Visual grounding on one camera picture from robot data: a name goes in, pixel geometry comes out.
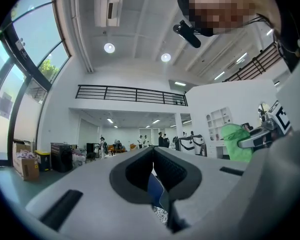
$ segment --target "ceiling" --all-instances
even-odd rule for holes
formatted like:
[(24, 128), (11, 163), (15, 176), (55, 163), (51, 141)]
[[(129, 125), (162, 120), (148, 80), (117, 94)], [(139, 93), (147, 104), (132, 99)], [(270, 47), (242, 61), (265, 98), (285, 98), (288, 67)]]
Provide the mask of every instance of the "ceiling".
[[(173, 25), (185, 19), (177, 0), (123, 0), (119, 27), (95, 27), (94, 0), (79, 0), (79, 4), (83, 41), (93, 68), (122, 59), (142, 59), (167, 63), (202, 84), (217, 83), (273, 41), (272, 35), (267, 36), (270, 28), (259, 22), (227, 34), (197, 36), (201, 47), (195, 49), (173, 31)], [(114, 44), (114, 53), (104, 51), (106, 43)], [(245, 61), (228, 69), (246, 52)], [(161, 62), (164, 53), (171, 55), (169, 62)], [(223, 71), (225, 74), (215, 81)]]
[[(97, 126), (118, 128), (137, 128), (142, 129), (146, 126), (150, 128), (168, 128), (175, 125), (175, 115), (173, 113), (156, 113), (156, 112), (136, 112), (136, 111), (106, 111), (106, 110), (78, 110), (83, 118), (89, 118)], [(191, 120), (190, 114), (181, 114), (181, 121)]]

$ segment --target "air conditioner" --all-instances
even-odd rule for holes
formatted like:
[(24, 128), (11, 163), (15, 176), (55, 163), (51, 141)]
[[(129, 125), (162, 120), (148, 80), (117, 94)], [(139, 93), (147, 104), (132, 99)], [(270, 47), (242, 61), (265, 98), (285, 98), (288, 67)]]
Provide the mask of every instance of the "air conditioner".
[(119, 27), (124, 0), (94, 0), (94, 24), (96, 27)]

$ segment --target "cardboard box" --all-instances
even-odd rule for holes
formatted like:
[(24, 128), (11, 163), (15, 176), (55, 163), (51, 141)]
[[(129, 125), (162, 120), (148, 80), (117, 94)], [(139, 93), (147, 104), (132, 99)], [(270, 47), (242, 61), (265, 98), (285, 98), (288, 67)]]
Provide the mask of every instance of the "cardboard box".
[(39, 177), (39, 166), (37, 158), (18, 158), (20, 150), (32, 151), (32, 143), (29, 141), (14, 139), (12, 149), (13, 167), (24, 181), (31, 181)]

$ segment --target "tree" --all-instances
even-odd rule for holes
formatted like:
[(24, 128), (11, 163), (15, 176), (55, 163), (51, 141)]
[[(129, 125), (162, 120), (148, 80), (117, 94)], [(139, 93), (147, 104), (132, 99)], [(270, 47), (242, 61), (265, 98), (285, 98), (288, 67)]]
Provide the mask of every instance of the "tree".
[(56, 73), (59, 71), (55, 65), (51, 65), (51, 59), (46, 59), (39, 67), (40, 72), (45, 76), (46, 79), (51, 81)]

